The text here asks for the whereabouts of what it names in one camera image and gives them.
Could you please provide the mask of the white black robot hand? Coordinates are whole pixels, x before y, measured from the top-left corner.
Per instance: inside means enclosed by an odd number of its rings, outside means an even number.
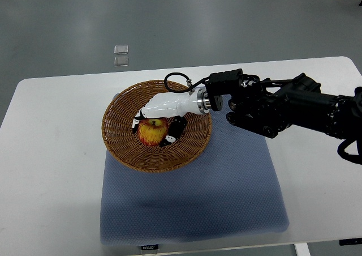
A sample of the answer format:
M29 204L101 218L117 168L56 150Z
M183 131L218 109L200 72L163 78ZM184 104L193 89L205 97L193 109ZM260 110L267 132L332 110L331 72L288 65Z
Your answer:
M171 122L165 139L160 143L161 147L168 146L181 137L186 128L187 121L184 116L187 113L207 114L211 108L212 106L204 87L197 88L192 93L158 93L137 112L133 118L132 132L135 133L137 131L142 120L174 117L175 119Z

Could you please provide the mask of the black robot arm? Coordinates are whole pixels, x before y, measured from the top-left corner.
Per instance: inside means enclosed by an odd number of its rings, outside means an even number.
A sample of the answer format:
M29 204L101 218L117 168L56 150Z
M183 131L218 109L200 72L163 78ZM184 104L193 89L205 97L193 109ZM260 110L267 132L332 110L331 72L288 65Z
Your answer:
M304 73L287 80L261 80L242 69L212 73L195 84L182 76L187 91L199 84L206 87L201 103L208 109L220 111L222 96L230 95L226 119L233 126L267 138L292 125L318 131L342 140L337 148L342 159L361 164L361 87L353 96L328 95Z

